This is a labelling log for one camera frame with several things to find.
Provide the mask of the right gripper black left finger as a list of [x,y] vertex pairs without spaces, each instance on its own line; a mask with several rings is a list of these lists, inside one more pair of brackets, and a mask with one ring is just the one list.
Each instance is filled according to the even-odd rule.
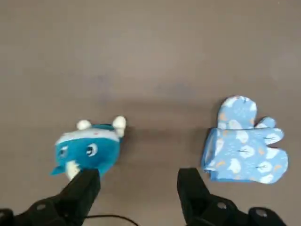
[[57,195],[41,199],[15,215],[0,210],[2,226],[81,226],[101,189],[99,172],[84,169]]

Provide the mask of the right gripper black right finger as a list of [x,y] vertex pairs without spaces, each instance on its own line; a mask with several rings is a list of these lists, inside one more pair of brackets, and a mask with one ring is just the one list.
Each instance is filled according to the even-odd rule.
[[177,192],[187,226],[284,226],[280,216],[264,207],[240,211],[233,201],[211,194],[196,168],[181,168]]

